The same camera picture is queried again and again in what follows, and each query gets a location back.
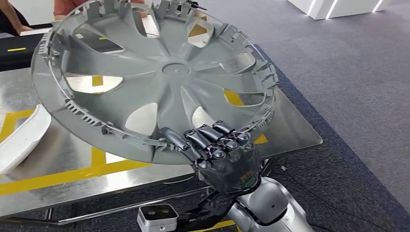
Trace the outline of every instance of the robotic arm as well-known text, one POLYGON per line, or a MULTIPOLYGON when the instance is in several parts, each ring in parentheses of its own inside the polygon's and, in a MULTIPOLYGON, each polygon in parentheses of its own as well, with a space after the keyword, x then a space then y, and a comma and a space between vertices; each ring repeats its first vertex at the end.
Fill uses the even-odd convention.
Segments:
POLYGON ((226 215, 244 232, 311 231, 304 210, 286 188, 260 176, 261 157, 249 133, 223 121, 188 130, 185 138, 170 128, 162 128, 161 133, 215 191, 179 214, 166 204, 141 207, 138 223, 144 232, 203 230, 226 215))

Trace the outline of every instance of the metal table top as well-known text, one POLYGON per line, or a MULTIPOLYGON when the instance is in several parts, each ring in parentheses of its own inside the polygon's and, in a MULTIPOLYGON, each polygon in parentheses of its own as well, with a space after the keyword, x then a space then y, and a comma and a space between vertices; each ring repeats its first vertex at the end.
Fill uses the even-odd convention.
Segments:
MULTIPOLYGON (((84 78, 82 88, 98 81, 84 78)), ((270 128, 259 138, 266 158, 322 143, 322 139, 281 92, 270 128)), ((30 116, 38 103, 30 69, 0 72, 0 142, 30 116)), ((90 197, 173 181, 191 175, 188 165, 125 160, 91 147, 53 121, 34 151, 0 176, 0 218, 90 197)))

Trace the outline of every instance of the white wall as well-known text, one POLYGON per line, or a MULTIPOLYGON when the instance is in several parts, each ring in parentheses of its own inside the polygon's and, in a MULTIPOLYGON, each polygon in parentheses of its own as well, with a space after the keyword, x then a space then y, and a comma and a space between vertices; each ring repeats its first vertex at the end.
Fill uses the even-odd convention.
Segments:
POLYGON ((330 17, 370 13, 378 2, 379 0, 339 0, 330 17))
POLYGON ((54 21, 54 0, 9 0, 30 25, 54 21))

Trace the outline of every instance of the yellow floor marking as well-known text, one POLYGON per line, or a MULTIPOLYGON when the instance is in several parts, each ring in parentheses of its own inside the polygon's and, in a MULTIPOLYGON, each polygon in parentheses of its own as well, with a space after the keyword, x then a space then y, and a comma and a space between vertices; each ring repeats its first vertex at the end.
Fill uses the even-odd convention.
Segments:
POLYGON ((15 51, 23 51, 26 50, 27 48, 25 47, 21 47, 21 48, 14 48, 14 49, 8 49, 8 52, 15 52, 15 51))
POLYGON ((92 76, 92 86, 102 86, 104 85, 103 76, 97 75, 92 76))
POLYGON ((268 142, 268 139, 264 134, 262 134, 259 138, 257 138, 255 141, 255 144, 265 144, 268 142))
POLYGON ((219 229, 219 228, 228 227, 228 226, 233 226, 233 225, 235 225, 235 222, 232 221, 232 220, 223 221, 223 222, 220 222, 220 223, 216 224, 216 225, 215 225, 214 227, 212 227, 212 228, 209 228, 209 229, 206 229, 206 230, 200 230, 200 231, 193 231, 193 232, 205 232, 205 231, 216 230, 216 229, 219 229))
POLYGON ((33 112, 34 109, 7 113, 4 118, 3 128, 0 130, 0 143, 13 133, 17 120, 30 117, 33 112))
POLYGON ((136 168, 148 167, 151 165, 152 164, 150 163, 124 160, 116 163, 109 163, 106 165, 82 168, 63 173, 56 173, 25 180, 14 181, 0 185, 0 196, 13 194, 17 192, 30 191, 34 189, 41 189, 53 185, 65 184, 73 181, 98 177, 101 175, 128 171, 136 168))
MULTIPOLYGON (((232 105, 244 105, 239 94, 231 90, 225 90, 225 97, 226 97, 226 100, 232 105)), ((259 138, 255 140, 255 144, 265 144, 267 142, 268 142, 268 139, 266 138, 264 134, 262 134, 259 138)))
POLYGON ((91 166, 101 166, 106 165, 106 155, 104 151, 99 150, 98 148, 92 147, 91 148, 91 166))
MULTIPOLYGON (((0 130, 0 142, 13 133, 15 125, 19 119, 27 118, 33 112, 34 109, 7 113, 4 119, 3 127, 0 130)), ((148 167, 151 165, 152 164, 150 163, 143 163, 132 160, 124 160, 106 164, 105 152, 97 148, 92 148, 91 167, 0 184, 0 196, 23 191, 30 191, 34 189, 41 189, 53 185, 65 184, 73 181, 98 177, 101 175, 148 167)))

